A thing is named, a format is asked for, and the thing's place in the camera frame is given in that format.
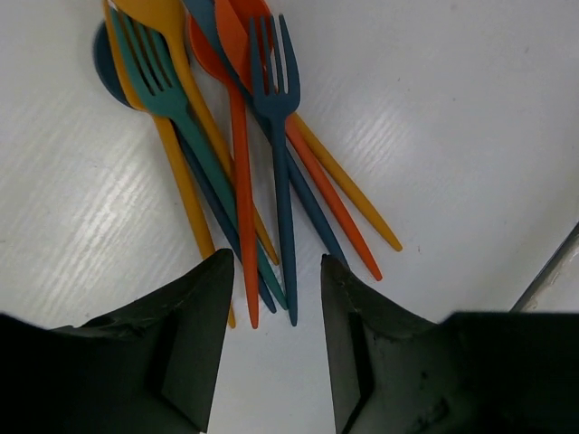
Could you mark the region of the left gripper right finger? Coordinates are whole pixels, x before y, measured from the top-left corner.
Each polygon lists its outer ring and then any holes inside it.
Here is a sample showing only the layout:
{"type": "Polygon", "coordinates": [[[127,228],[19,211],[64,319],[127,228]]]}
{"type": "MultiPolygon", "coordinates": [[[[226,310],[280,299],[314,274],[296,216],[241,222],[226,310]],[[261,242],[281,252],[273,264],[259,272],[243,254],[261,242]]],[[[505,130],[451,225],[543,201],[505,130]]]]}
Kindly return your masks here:
{"type": "Polygon", "coordinates": [[[433,323],[321,260],[339,433],[575,433],[578,316],[456,312],[433,323]]]}

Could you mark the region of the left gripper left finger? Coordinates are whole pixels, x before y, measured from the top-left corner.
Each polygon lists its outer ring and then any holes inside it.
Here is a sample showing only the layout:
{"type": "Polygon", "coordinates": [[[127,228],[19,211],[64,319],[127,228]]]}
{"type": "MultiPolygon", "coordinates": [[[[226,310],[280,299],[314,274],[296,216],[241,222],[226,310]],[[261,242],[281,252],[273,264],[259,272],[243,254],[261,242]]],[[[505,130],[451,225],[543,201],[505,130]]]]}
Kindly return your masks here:
{"type": "Polygon", "coordinates": [[[204,433],[233,292],[233,253],[84,325],[1,316],[4,433],[204,433]]]}

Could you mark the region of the orange spoon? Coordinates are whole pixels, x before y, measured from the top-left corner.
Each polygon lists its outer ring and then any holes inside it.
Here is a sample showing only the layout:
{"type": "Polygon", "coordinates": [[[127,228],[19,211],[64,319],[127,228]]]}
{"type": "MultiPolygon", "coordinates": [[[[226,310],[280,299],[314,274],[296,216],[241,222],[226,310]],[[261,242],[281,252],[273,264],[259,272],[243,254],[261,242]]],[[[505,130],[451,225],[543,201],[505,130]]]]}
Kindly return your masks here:
{"type": "Polygon", "coordinates": [[[242,94],[234,84],[231,73],[226,70],[222,56],[211,45],[209,37],[202,29],[203,19],[214,16],[209,10],[212,4],[210,1],[185,2],[185,7],[191,15],[187,21],[187,31],[196,59],[207,73],[224,85],[229,95],[242,267],[250,320],[252,326],[256,328],[259,325],[259,258],[269,254],[274,263],[278,263],[279,258],[252,199],[247,119],[242,94]]]}

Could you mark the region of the yellow knife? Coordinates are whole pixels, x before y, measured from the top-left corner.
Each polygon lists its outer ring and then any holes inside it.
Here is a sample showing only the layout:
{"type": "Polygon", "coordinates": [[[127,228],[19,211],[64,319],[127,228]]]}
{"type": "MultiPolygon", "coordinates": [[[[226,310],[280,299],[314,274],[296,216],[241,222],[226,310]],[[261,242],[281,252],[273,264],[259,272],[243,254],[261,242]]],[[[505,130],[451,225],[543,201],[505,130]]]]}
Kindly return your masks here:
{"type": "Polygon", "coordinates": [[[330,154],[305,121],[299,116],[299,114],[292,115],[290,119],[296,125],[309,149],[331,175],[333,180],[337,182],[341,190],[346,194],[355,207],[395,251],[402,251],[402,243],[398,240],[380,212],[374,207],[338,161],[330,154]]]}

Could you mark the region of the dark blue fork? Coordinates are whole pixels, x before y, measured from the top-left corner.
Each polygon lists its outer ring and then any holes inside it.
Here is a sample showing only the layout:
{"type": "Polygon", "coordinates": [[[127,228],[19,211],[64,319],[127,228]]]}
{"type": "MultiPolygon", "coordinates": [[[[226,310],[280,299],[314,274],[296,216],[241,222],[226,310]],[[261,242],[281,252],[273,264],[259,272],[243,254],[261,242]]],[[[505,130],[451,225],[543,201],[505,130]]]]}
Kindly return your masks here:
{"type": "Polygon", "coordinates": [[[290,199],[285,125],[300,102],[299,68],[283,15],[250,19],[251,77],[254,107],[271,125],[271,146],[281,247],[281,265],[289,319],[298,322],[295,239],[290,199]]]}

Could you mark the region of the dark blue spoon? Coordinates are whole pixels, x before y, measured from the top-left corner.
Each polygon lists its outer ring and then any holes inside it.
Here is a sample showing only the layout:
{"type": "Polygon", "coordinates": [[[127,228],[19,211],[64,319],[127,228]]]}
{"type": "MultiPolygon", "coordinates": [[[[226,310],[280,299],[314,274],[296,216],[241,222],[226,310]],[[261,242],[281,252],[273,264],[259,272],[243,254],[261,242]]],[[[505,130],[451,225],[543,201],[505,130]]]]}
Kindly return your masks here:
{"type": "MultiPolygon", "coordinates": [[[[101,82],[107,88],[109,93],[121,104],[132,108],[132,106],[128,103],[123,89],[121,88],[119,77],[114,67],[112,51],[109,45],[109,37],[107,35],[107,31],[105,30],[105,23],[101,23],[99,29],[97,30],[95,42],[93,44],[93,58],[95,62],[95,69],[100,76],[101,82]]],[[[188,166],[188,174],[195,178],[197,184],[203,192],[205,200],[207,201],[210,209],[214,214],[214,217],[222,229],[223,234],[230,242],[236,257],[240,259],[241,247],[237,230],[234,228],[229,217],[227,216],[225,209],[218,199],[217,194],[214,192],[213,187],[209,184],[209,181],[204,174],[200,163],[198,162],[195,154],[189,148],[188,144],[183,138],[183,135],[176,128],[173,122],[170,122],[170,124],[172,133],[178,140],[181,155],[185,159],[188,166]]]]}

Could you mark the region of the dark blue knife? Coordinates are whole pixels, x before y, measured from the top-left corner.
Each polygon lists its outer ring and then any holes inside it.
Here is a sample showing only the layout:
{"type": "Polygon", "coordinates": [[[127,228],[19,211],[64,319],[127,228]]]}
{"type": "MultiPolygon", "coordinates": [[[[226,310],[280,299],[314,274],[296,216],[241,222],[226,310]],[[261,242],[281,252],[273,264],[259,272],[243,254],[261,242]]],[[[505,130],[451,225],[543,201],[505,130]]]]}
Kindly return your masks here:
{"type": "MultiPolygon", "coordinates": [[[[261,131],[268,139],[271,139],[271,127],[268,120],[255,109],[251,93],[243,86],[219,41],[214,18],[214,2],[185,0],[184,5],[189,13],[186,19],[186,26],[189,42],[195,58],[204,70],[214,79],[220,81],[227,90],[230,90],[227,86],[233,86],[238,91],[257,120],[261,131]]],[[[346,257],[325,214],[322,212],[317,199],[309,188],[306,179],[300,172],[290,152],[287,152],[287,158],[289,179],[319,237],[327,247],[329,253],[349,268],[346,257]]]]}

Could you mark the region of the orange knife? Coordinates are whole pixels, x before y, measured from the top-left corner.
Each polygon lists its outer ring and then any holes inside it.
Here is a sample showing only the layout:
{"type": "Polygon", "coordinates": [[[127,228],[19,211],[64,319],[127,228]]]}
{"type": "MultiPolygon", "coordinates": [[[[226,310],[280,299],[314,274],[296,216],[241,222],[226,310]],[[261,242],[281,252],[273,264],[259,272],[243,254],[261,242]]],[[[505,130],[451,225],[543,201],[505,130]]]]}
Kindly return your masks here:
{"type": "MultiPolygon", "coordinates": [[[[219,40],[243,86],[252,95],[250,19],[257,15],[270,15],[269,7],[262,1],[216,1],[214,15],[219,40]]],[[[290,119],[286,121],[285,136],[293,145],[311,179],[325,199],[345,235],[358,256],[374,278],[383,278],[375,258],[367,246],[360,230],[342,202],[333,184],[331,175],[318,161],[290,119]]]]}

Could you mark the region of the aluminium frame rail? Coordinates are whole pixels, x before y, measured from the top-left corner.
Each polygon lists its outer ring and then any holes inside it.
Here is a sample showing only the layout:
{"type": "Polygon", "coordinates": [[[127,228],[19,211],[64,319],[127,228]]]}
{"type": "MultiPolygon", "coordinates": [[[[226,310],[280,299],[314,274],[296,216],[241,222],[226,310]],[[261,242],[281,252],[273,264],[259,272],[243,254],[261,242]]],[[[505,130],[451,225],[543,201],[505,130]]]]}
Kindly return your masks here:
{"type": "Polygon", "coordinates": [[[571,253],[572,247],[578,242],[578,224],[574,226],[571,232],[566,236],[565,240],[560,244],[555,253],[551,256],[545,266],[533,279],[528,288],[519,297],[514,306],[510,309],[511,312],[524,311],[531,303],[531,300],[539,293],[539,291],[546,285],[547,280],[555,273],[558,266],[564,263],[571,253]]]}

